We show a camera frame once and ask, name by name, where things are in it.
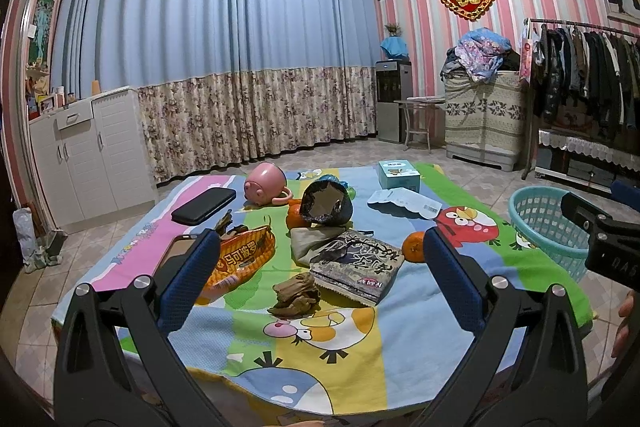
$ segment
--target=blue gripper pad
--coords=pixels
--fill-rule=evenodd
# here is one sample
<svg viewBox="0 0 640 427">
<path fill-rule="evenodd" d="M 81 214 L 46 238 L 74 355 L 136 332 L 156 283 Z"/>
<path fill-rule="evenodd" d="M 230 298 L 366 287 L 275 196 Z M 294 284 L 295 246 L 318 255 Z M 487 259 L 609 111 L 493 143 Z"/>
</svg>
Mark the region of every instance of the blue gripper pad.
<svg viewBox="0 0 640 427">
<path fill-rule="evenodd" d="M 208 232 L 194 247 L 160 298 L 157 325 L 164 335 L 182 327 L 218 263 L 220 238 L 217 233 Z"/>
<path fill-rule="evenodd" d="M 444 298 L 460 327 L 478 335 L 484 330 L 484 306 L 476 286 L 460 266 L 450 245 L 444 243 L 436 228 L 427 230 L 422 242 L 424 260 L 429 265 Z"/>
</svg>

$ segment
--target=cartoon bedsheet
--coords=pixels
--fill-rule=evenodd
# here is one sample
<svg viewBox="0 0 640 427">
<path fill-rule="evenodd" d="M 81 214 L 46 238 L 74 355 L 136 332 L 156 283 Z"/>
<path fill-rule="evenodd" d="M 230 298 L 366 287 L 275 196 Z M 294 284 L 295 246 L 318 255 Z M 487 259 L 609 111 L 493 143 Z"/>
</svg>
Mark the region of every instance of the cartoon bedsheet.
<svg viewBox="0 0 640 427">
<path fill-rule="evenodd" d="M 300 197 L 313 178 L 334 174 L 355 191 L 355 229 L 374 230 L 375 237 L 400 247 L 416 230 L 441 227 L 460 253 L 474 257 L 489 275 L 505 275 L 517 287 L 534 291 L 561 283 L 569 292 L 578 325 L 591 320 L 586 295 L 563 269 L 449 181 L 439 168 L 427 164 L 417 168 L 422 175 L 420 192 L 443 203 L 433 221 L 393 206 L 382 211 L 370 208 L 367 199 L 380 188 L 373 167 L 290 172 L 287 177 L 294 195 Z M 217 393 L 243 396 L 254 416 L 238 425 L 288 425 L 317 416 L 348 416 L 343 425 L 362 425 L 350 415 L 414 409 L 432 400 L 472 336 L 458 326 L 428 267 L 404 263 L 375 309 L 325 291 L 321 311 L 312 317 L 278 321 L 266 311 L 275 302 L 271 287 L 302 271 L 291 260 L 287 207 L 245 210 L 243 181 L 234 176 L 187 179 L 81 280 L 104 290 L 124 287 L 140 273 L 152 273 L 175 235 L 212 228 L 224 212 L 190 229 L 171 221 L 172 209 L 211 186 L 234 188 L 239 196 L 231 204 L 234 224 L 253 228 L 271 219 L 275 256 L 232 293 L 195 306 L 169 340 L 202 385 L 215 387 Z M 55 326 L 62 323 L 69 301 L 70 293 L 53 314 Z M 128 331 L 121 329 L 118 336 L 132 364 L 139 364 Z M 516 331 L 501 368 L 513 364 L 521 341 L 522 332 Z M 222 402 L 228 404 L 228 397 Z"/>
</svg>

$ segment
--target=black phone case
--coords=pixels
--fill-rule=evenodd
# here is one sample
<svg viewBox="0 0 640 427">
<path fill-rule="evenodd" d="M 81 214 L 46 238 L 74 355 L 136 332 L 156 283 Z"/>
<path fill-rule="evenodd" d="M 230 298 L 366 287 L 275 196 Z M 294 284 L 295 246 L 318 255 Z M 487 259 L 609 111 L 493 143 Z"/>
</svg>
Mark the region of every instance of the black phone case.
<svg viewBox="0 0 640 427">
<path fill-rule="evenodd" d="M 171 213 L 171 220 L 181 225 L 195 227 L 235 199 L 236 191 L 232 188 L 213 187 L 176 208 Z"/>
</svg>

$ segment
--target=plastic basket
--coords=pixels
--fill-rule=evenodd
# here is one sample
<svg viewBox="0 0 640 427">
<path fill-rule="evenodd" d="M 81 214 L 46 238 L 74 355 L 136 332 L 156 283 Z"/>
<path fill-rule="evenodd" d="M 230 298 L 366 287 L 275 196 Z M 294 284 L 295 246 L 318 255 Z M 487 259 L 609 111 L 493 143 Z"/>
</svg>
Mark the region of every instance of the plastic basket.
<svg viewBox="0 0 640 427">
<path fill-rule="evenodd" d="M 587 269 L 589 234 L 562 215 L 567 190 L 536 185 L 516 190 L 509 199 L 513 226 L 580 282 Z"/>
</svg>

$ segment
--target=human hand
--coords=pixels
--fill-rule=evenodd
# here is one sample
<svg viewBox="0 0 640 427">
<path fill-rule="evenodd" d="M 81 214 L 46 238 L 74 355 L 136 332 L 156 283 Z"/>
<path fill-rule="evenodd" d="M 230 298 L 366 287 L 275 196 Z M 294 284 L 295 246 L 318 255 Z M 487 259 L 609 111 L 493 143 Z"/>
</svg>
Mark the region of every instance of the human hand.
<svg viewBox="0 0 640 427">
<path fill-rule="evenodd" d="M 620 309 L 618 311 L 618 315 L 621 318 L 626 319 L 628 318 L 629 315 L 631 315 L 631 312 L 634 310 L 635 299 L 636 299 L 636 292 L 630 291 L 626 296 L 626 300 L 622 303 L 622 306 L 620 306 Z M 628 341 L 628 339 L 629 339 L 629 326 L 626 325 L 626 320 L 624 320 L 622 324 L 620 324 L 620 327 L 618 328 L 616 341 L 613 343 L 613 350 L 611 353 L 612 358 L 615 359 L 618 357 L 620 353 L 622 353 L 622 351 L 625 349 L 626 342 Z"/>
</svg>

